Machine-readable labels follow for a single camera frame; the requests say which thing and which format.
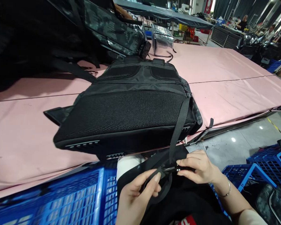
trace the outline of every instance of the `black mesh panel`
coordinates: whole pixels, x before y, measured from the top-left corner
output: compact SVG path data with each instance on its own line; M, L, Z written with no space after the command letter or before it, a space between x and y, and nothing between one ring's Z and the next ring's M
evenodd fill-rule
M159 80L180 81L177 73L174 70L151 67L151 72L152 76Z
M54 142L97 134L176 125L185 96L172 92L131 91L84 96ZM186 123L194 122L190 103Z
M98 80L115 80L131 77L135 75L140 69L140 66L128 66L121 68L111 68L107 70Z

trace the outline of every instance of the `fingernail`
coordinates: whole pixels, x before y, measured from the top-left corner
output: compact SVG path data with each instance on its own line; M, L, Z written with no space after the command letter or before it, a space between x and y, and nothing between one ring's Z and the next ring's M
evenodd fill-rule
M156 182L158 182L159 180L160 180L160 177L161 177L161 173L160 172L158 172L157 174L156 174L156 176L155 176L155 181Z

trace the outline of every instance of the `tiled floor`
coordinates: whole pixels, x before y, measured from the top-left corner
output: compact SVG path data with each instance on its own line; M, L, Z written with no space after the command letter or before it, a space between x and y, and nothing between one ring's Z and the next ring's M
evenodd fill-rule
M269 119L281 130L281 112ZM268 121L261 121L216 135L187 147L191 152L204 148L211 162L223 170L227 165L245 164L246 158L260 147L273 145L281 139L281 133Z

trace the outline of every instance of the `pink table cover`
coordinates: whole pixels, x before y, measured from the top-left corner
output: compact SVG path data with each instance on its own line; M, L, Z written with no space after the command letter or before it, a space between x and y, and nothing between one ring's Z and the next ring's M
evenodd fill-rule
M281 106L281 80L232 49L174 44L178 73L190 84L205 127L243 121ZM94 66L81 62L82 66ZM98 70L99 76L106 69ZM59 176L97 157L56 149L58 127L43 111L73 104L89 82L74 79L23 78L0 93L0 197Z

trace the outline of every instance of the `blue plastic crate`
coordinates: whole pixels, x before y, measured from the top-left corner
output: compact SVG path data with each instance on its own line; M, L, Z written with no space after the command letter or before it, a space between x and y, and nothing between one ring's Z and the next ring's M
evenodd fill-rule
M85 169L0 199L0 225L113 225L116 213L115 169Z
M265 172L257 165L257 164L243 164L243 165L232 165L232 166L226 166L226 168L222 171L223 174L225 174L230 182L234 184L234 186L242 192L244 189L244 186L248 181L255 181L255 182L267 182L273 187L277 187L277 185L269 178L268 175L265 174Z
M247 163L256 163L260 168L281 187L281 149L278 144L261 148Z
M225 20L220 20L220 19L217 19L218 20L218 22L217 22L217 26L222 26L223 24L225 24L226 23L226 21Z
M151 31L146 31L146 36L148 40L152 40L152 32Z
M275 70L281 66L281 60L280 61L277 61L277 60L274 60L274 59L271 59L269 61L269 64L270 66L266 69L267 71L269 71L270 73L273 73L275 72Z

